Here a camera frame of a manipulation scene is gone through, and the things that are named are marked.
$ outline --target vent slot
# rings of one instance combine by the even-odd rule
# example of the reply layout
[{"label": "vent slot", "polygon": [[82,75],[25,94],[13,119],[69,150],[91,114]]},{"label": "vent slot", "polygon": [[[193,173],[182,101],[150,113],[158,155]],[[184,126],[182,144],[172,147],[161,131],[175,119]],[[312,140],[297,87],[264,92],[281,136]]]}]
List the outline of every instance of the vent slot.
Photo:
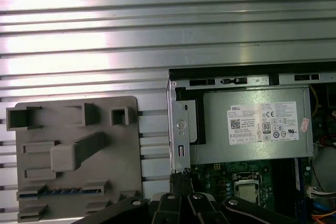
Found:
[{"label": "vent slot", "polygon": [[215,85],[215,79],[205,79],[205,80],[190,80],[189,86],[206,86]]}]

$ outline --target orange wire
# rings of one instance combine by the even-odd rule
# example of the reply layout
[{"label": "orange wire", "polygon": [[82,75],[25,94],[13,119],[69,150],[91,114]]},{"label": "orange wire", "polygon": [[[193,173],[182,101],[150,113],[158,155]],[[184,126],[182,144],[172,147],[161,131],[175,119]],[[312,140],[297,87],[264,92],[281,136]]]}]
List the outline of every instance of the orange wire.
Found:
[{"label": "orange wire", "polygon": [[322,220],[319,220],[318,218],[314,217],[314,216],[311,216],[311,218],[316,221],[318,224],[326,224],[324,221]]},{"label": "orange wire", "polygon": [[312,215],[312,216],[320,219],[320,218],[327,217],[327,216],[330,216],[330,215],[333,215],[333,214],[336,214],[336,211],[330,212],[330,213],[325,214],[325,215]]}]

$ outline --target ridged metal sheet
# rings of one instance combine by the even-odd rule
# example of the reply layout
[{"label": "ridged metal sheet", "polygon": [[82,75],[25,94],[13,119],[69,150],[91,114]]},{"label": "ridged metal sheet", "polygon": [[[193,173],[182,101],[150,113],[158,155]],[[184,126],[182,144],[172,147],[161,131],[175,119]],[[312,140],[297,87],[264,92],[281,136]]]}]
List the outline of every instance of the ridged metal sheet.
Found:
[{"label": "ridged metal sheet", "polygon": [[151,197],[169,190],[168,68],[333,60],[335,17],[335,0],[0,0],[0,221],[17,211],[6,107],[134,95]]}]

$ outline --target sticker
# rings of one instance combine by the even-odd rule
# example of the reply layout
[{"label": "sticker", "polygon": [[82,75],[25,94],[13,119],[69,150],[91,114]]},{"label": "sticker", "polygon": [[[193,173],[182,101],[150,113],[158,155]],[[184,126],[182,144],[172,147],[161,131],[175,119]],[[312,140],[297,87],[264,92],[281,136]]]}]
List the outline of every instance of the sticker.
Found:
[{"label": "sticker", "polygon": [[227,122],[230,145],[299,139],[296,102],[233,105]]},{"label": "sticker", "polygon": [[300,131],[306,132],[307,129],[308,129],[308,125],[309,125],[309,119],[303,118],[302,123],[301,123],[301,127],[300,127]]}]

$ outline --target barcode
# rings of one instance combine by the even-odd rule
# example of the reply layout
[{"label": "barcode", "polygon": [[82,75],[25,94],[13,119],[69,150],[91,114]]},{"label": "barcode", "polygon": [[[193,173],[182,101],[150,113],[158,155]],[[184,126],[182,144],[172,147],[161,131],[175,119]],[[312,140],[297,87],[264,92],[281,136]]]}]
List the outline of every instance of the barcode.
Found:
[{"label": "barcode", "polygon": [[231,119],[231,129],[240,129],[240,119]]}]

